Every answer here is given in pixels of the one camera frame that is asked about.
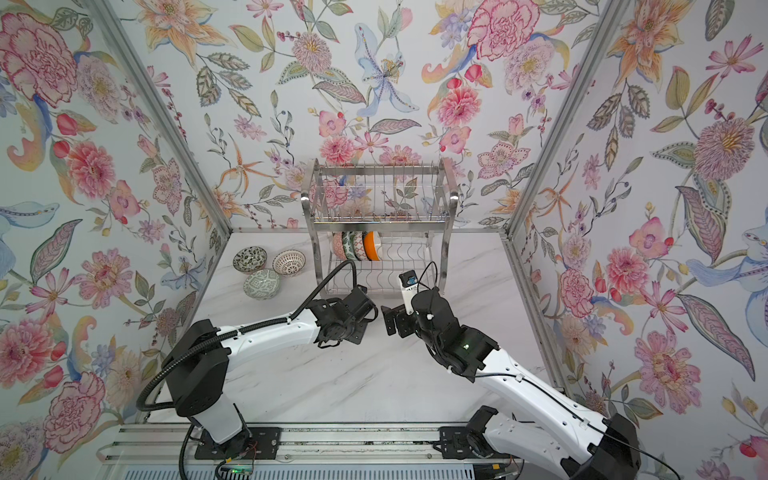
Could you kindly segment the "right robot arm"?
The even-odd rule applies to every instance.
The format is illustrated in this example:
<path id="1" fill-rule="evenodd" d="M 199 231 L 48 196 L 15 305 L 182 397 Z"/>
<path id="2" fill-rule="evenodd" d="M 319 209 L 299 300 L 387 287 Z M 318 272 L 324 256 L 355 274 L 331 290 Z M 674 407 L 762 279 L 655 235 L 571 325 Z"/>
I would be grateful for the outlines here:
<path id="1" fill-rule="evenodd" d="M 569 399 L 524 368 L 497 341 L 463 325 L 436 289 L 381 309 L 387 332 L 417 336 L 448 372 L 483 387 L 523 413 L 519 422 L 490 406 L 466 424 L 473 455 L 530 462 L 560 479 L 633 479 L 641 467 L 634 424 Z"/>

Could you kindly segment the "green leaf patterned bowl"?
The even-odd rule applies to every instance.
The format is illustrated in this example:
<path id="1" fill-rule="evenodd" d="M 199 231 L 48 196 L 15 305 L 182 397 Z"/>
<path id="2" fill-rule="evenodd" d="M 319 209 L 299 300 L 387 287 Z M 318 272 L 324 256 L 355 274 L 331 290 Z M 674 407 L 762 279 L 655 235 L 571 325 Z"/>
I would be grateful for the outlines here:
<path id="1" fill-rule="evenodd" d="M 342 248 L 347 260 L 357 261 L 357 255 L 354 245 L 354 233 L 345 231 L 342 233 Z"/>

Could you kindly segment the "stainless steel dish rack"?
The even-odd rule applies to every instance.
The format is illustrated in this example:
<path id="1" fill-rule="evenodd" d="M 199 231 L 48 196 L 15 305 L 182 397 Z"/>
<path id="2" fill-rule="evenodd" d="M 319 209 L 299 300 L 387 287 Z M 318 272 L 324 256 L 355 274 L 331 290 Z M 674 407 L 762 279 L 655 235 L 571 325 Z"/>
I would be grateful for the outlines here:
<path id="1" fill-rule="evenodd" d="M 380 261 L 352 261 L 357 271 L 339 273 L 323 294 L 359 282 L 372 293 L 397 296 L 398 276 L 407 270 L 414 270 L 422 284 L 445 287 L 459 200 L 455 170 L 444 159 L 400 166 L 311 162 L 304 170 L 300 202 L 316 280 L 343 262 L 332 251 L 335 232 L 375 231 L 381 239 Z"/>

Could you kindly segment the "pink bowl dark floral inside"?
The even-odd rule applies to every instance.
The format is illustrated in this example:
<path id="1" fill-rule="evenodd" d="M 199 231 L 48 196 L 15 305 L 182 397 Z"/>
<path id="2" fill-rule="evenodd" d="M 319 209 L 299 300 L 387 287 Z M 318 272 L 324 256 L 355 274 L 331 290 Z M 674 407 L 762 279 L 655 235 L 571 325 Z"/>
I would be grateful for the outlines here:
<path id="1" fill-rule="evenodd" d="M 335 232 L 333 234 L 331 246 L 336 258 L 340 261 L 345 261 L 347 259 L 343 244 L 343 234 L 341 232 Z"/>

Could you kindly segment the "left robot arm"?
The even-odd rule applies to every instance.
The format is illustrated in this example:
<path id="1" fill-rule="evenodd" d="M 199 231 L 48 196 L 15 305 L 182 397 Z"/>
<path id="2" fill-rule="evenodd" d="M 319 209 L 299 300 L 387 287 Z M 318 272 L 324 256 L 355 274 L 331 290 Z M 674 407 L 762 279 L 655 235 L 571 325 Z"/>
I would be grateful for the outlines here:
<path id="1" fill-rule="evenodd" d="M 250 437 L 236 404 L 224 393 L 234 370 L 283 349 L 314 344 L 333 348 L 360 344 L 378 308 L 358 285 L 344 298 L 311 299 L 297 311 L 260 322 L 218 329 L 211 322 L 195 326 L 170 357 L 163 380 L 176 415 L 203 429 L 218 448 L 239 448 Z"/>

